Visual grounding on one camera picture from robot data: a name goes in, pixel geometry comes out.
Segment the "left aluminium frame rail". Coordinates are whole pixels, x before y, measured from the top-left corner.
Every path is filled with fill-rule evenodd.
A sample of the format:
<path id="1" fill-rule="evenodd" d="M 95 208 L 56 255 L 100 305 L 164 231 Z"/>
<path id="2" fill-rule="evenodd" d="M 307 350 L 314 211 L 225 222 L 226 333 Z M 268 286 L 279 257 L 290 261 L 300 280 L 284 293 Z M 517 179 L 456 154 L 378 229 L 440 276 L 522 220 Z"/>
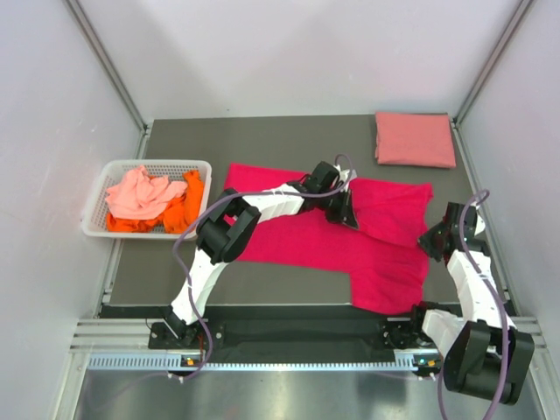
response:
<path id="1" fill-rule="evenodd" d="M 144 120 L 137 105 L 134 103 L 129 90 L 126 88 L 121 75 L 119 74 L 113 60 L 110 58 L 107 49 L 102 43 L 97 30 L 94 28 L 81 2 L 77 0 L 63 0 L 62 3 L 66 6 L 74 22 L 79 27 L 80 32 L 85 37 L 88 46 L 99 62 L 103 72 L 108 77 L 109 83 L 115 90 L 123 106 L 126 108 L 132 121 L 141 132 L 145 132 L 148 129 L 148 123 Z"/>

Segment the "aluminium frame rail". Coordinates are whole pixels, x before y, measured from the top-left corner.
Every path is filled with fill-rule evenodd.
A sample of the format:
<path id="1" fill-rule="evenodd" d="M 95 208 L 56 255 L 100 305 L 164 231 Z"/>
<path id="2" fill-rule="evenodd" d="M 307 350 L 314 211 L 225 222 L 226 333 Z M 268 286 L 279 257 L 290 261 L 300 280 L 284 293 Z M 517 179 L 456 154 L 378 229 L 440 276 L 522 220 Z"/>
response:
<path id="1" fill-rule="evenodd" d="M 121 75 L 119 74 L 113 60 L 110 58 L 107 49 L 102 43 L 97 30 L 94 28 L 81 2 L 77 0 L 63 0 L 62 3 L 66 6 L 74 22 L 79 27 L 80 32 L 85 37 L 88 46 L 99 62 L 103 72 L 108 77 L 109 83 L 115 90 L 123 106 L 126 108 L 132 121 L 141 132 L 145 132 L 148 129 L 148 123 L 144 120 L 137 105 L 134 103 L 129 90 L 126 88 Z"/>
<path id="2" fill-rule="evenodd" d="M 535 0 L 521 0 L 515 3 L 512 13 L 507 18 L 503 29 L 499 33 L 499 37 L 493 44 L 493 47 L 487 55 L 481 69 L 478 71 L 465 99 L 461 102 L 457 113 L 451 119 L 455 127 L 459 127 L 467 118 L 473 105 L 478 100 L 484 87 L 491 79 L 494 71 L 500 64 L 504 53 L 513 42 L 516 33 L 519 31 L 523 21 L 526 19 L 535 3 Z"/>

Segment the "white plastic basket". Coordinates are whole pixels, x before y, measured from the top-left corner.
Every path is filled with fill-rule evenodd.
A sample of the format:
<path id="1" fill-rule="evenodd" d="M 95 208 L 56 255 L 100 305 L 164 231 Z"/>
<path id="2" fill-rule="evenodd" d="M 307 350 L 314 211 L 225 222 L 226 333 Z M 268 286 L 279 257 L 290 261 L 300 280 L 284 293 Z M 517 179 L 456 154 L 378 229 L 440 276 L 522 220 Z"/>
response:
<path id="1" fill-rule="evenodd" d="M 166 234 L 162 228 L 155 228 L 147 234 L 113 233 L 106 229 L 106 216 L 109 212 L 105 198 L 106 190 L 121 182 L 123 175 L 140 165 L 145 166 L 148 173 L 155 177 L 167 176 L 171 181 L 179 181 L 182 174 L 197 170 L 205 184 L 199 215 L 207 209 L 208 195 L 212 181 L 212 166 L 202 160 L 144 159 L 115 160 L 105 165 L 88 199 L 85 215 L 81 223 L 85 235 L 120 239 L 177 240 L 181 234 Z"/>

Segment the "orange t shirt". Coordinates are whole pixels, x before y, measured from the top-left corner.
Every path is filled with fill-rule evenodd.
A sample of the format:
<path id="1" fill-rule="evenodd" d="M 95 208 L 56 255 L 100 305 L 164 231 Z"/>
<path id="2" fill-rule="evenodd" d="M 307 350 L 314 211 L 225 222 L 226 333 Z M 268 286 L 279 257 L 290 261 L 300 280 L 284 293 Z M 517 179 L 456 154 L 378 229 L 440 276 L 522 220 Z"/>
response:
<path id="1" fill-rule="evenodd" d="M 182 179 L 187 183 L 185 193 L 172 200 L 168 207 L 152 220 L 125 220 L 115 218 L 109 211 L 106 229 L 113 233 L 147 234 L 155 228 L 162 228 L 168 235 L 183 233 L 200 213 L 205 184 L 197 170 L 186 171 Z"/>

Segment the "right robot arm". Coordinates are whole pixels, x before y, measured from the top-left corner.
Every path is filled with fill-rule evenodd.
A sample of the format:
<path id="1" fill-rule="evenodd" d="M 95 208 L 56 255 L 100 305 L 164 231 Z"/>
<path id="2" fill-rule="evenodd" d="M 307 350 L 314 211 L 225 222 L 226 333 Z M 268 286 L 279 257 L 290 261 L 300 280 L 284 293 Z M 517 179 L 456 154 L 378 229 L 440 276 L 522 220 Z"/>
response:
<path id="1" fill-rule="evenodd" d="M 521 332 L 500 309 L 487 243 L 479 238 L 485 222 L 476 205 L 450 202 L 441 222 L 418 239 L 428 257 L 444 262 L 455 283 L 461 313 L 426 304 L 410 321 L 410 339 L 432 342 L 444 358 L 443 382 L 451 392 L 500 403 L 517 403 L 535 351 L 532 336 Z"/>

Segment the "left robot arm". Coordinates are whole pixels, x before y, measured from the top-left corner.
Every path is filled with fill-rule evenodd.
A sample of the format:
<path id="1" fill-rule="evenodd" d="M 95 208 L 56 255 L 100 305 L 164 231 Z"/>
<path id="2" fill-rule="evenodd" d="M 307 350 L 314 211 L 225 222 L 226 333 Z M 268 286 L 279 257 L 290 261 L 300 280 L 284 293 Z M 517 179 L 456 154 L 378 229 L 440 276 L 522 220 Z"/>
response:
<path id="1" fill-rule="evenodd" d="M 164 313 L 168 336 L 180 347 L 192 345 L 203 324 L 207 300 L 221 272 L 236 260 L 260 223 L 319 209 L 327 221 L 356 229 L 350 184 L 354 168 L 319 163 L 299 180 L 258 192 L 224 190 L 221 196 L 179 236 L 172 253 L 185 282 Z"/>

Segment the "folded salmon pink t shirt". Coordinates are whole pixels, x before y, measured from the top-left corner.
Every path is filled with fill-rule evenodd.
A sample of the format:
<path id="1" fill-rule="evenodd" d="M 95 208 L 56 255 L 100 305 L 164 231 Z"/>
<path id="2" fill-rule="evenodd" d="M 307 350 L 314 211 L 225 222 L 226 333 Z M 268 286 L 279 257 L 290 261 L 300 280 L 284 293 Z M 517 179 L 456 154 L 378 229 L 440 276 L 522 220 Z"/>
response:
<path id="1" fill-rule="evenodd" d="M 452 169 L 456 158 L 447 114 L 375 114 L 374 156 L 379 165 Z"/>

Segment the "light pink t shirt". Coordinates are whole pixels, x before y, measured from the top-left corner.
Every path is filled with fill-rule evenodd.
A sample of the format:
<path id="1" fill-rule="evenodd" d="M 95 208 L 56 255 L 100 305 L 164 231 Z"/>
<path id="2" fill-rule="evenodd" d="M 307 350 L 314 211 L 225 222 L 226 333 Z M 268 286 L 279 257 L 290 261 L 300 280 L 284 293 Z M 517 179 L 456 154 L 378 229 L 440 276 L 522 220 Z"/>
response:
<path id="1" fill-rule="evenodd" d="M 185 181 L 170 181 L 167 176 L 152 177 L 140 165 L 127 171 L 121 182 L 106 190 L 109 212 L 117 219 L 147 221 L 157 218 L 187 189 Z"/>

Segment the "magenta t shirt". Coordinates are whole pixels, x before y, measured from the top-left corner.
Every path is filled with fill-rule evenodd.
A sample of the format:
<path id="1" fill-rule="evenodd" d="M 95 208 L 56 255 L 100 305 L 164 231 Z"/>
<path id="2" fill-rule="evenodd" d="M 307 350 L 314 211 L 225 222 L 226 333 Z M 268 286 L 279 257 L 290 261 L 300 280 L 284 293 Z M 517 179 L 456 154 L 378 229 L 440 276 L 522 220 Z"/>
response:
<path id="1" fill-rule="evenodd" d="M 432 186 L 357 178 L 350 188 L 357 229 L 328 222 L 318 209 L 280 217 L 258 225 L 240 258 L 347 273 L 353 306 L 408 312 L 422 301 L 429 272 L 417 240 Z"/>

